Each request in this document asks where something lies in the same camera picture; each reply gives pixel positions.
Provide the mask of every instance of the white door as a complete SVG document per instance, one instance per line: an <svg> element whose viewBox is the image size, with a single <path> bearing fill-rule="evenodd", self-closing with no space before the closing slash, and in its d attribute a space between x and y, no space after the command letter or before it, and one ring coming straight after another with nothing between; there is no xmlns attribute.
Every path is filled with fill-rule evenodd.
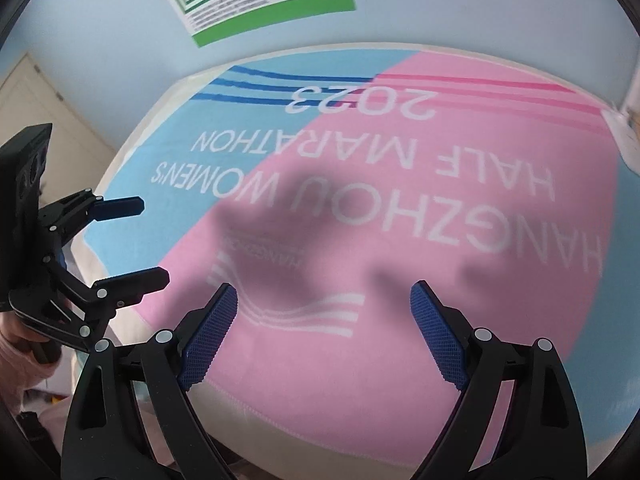
<svg viewBox="0 0 640 480"><path fill-rule="evenodd" d="M42 203L100 182L115 150L73 112L29 56L0 86L0 144L32 124L52 123Z"/></svg>

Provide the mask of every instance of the metal rivet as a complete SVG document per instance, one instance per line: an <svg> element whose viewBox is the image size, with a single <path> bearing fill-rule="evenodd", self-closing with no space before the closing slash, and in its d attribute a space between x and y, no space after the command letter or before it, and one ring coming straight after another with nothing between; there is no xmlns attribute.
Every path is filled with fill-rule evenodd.
<svg viewBox="0 0 640 480"><path fill-rule="evenodd" d="M174 337L174 333L171 330L162 330L156 334L156 341L159 343L168 343Z"/></svg>
<svg viewBox="0 0 640 480"><path fill-rule="evenodd" d="M490 330L487 330L485 328L478 328L474 334L476 335L476 338L479 339L480 341L490 341L491 338L494 336Z"/></svg>
<svg viewBox="0 0 640 480"><path fill-rule="evenodd" d="M551 341L549 341L549 339L542 338L538 340L538 347L545 352L549 352L549 350L551 350L554 346L551 344Z"/></svg>
<svg viewBox="0 0 640 480"><path fill-rule="evenodd" d="M104 352L107 348L109 348L109 340L108 339L100 339L100 341L98 341L95 344L95 351L96 352Z"/></svg>

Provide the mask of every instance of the hand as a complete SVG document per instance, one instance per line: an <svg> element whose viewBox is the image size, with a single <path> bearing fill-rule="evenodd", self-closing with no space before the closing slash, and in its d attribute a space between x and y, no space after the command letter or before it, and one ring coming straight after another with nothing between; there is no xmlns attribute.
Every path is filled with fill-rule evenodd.
<svg viewBox="0 0 640 480"><path fill-rule="evenodd" d="M49 338L24 326L15 312L0 313L0 333L14 346L19 346L20 343L24 341L36 343L46 343L49 341Z"/></svg>

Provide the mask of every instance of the black mechanical claw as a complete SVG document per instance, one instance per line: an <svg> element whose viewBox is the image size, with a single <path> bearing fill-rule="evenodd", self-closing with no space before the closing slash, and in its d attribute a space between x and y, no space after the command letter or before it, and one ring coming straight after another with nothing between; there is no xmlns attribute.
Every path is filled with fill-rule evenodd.
<svg viewBox="0 0 640 480"><path fill-rule="evenodd" d="M203 380L238 309L226 283L175 331L115 347L101 339L89 355L66 423L62 478L88 480L235 480L195 415L186 390ZM149 390L180 473L156 462L132 381Z"/></svg>
<svg viewBox="0 0 640 480"><path fill-rule="evenodd" d="M445 380L462 391L412 480L584 480L584 434L569 379L552 343L505 343L440 303L426 282L414 285L412 313ZM503 381L515 381L492 461L469 469Z"/></svg>
<svg viewBox="0 0 640 480"><path fill-rule="evenodd" d="M118 308L140 303L145 294L163 290L169 274L155 267L99 280L88 287L66 270L60 259L62 247L92 220L135 216L143 210L140 197L105 201L90 189L42 208L24 273L9 292L12 309L32 330L89 352L104 336ZM68 302L84 313L84 319Z"/></svg>

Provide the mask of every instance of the white wall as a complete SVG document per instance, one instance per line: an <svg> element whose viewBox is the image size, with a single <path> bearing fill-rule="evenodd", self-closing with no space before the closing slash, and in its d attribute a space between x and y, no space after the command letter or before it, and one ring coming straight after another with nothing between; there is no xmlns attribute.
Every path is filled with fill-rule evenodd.
<svg viewBox="0 0 640 480"><path fill-rule="evenodd" d="M430 43L526 63L621 103L639 40L615 0L356 0L197 48L166 0L32 0L18 24L58 90L113 146L177 79L246 56L353 41Z"/></svg>
<svg viewBox="0 0 640 480"><path fill-rule="evenodd" d="M26 50L18 28L14 28L2 49L0 49L0 86L14 66L22 59Z"/></svg>

